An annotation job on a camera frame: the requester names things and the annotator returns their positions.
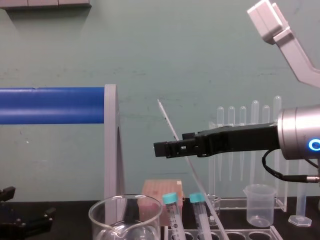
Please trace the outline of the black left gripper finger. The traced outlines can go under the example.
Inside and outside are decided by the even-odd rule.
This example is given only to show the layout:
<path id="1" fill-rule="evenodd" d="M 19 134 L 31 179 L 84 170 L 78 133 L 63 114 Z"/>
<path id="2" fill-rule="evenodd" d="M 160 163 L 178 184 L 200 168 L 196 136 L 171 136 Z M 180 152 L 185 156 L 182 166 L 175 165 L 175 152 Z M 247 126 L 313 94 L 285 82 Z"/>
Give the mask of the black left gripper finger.
<path id="1" fill-rule="evenodd" d="M 34 219 L 23 219 L 13 208 L 0 208 L 0 237 L 29 238 L 51 230 L 56 214 L 55 208 L 49 208 Z"/>
<path id="2" fill-rule="evenodd" d="M 1 209 L 10 209 L 10 206 L 6 202 L 14 198 L 15 192 L 16 192 L 16 188 L 13 186 L 9 186 L 0 190 L 0 208 Z"/>

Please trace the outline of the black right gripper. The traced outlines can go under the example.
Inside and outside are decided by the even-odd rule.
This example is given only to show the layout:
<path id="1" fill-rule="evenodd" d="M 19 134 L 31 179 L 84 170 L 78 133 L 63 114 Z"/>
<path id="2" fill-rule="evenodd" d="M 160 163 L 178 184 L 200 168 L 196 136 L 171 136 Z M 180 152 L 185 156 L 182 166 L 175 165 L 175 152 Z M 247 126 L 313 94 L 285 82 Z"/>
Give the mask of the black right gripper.
<path id="1" fill-rule="evenodd" d="M 182 134 L 183 140 L 156 142 L 156 157 L 209 157 L 220 153 L 278 149 L 278 127 L 271 123 L 223 126 Z"/>

